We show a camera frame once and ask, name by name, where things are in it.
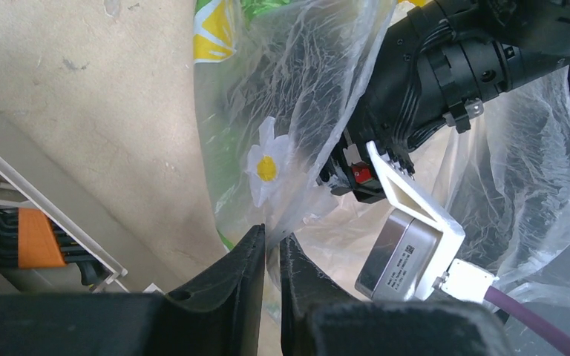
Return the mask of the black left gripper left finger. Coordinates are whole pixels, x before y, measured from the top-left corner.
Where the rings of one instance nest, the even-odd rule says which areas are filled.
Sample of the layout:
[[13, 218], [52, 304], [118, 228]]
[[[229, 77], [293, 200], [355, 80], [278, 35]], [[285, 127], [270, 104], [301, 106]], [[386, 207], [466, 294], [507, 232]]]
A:
[[162, 294], [0, 295], [0, 355], [256, 355], [265, 228]]

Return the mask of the clear plastic grocery bag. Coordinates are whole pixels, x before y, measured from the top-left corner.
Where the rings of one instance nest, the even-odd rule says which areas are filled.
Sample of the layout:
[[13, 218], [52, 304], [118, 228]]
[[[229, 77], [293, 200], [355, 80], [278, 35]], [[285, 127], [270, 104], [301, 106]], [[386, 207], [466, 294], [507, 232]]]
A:
[[194, 83], [220, 236], [272, 242], [339, 196], [385, 198], [367, 152], [409, 175], [449, 136], [434, 196], [459, 255], [512, 290], [570, 231], [570, 1], [198, 1]]

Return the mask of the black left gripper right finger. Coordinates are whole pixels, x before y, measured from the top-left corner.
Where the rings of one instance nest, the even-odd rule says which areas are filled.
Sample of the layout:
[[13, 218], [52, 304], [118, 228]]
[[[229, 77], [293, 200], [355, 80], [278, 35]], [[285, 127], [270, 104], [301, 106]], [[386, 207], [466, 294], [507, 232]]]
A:
[[279, 244], [284, 355], [510, 355], [501, 322], [469, 302], [364, 302]]

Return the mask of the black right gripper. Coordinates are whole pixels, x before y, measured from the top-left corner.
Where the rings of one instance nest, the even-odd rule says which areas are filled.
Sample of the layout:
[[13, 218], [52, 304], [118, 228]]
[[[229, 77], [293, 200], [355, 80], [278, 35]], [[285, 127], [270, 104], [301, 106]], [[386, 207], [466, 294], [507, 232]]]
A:
[[410, 153], [444, 126], [464, 133], [486, 102], [561, 68], [570, 93], [570, 1], [430, 1], [385, 33], [373, 73], [318, 183], [374, 203], [366, 144], [413, 174]]

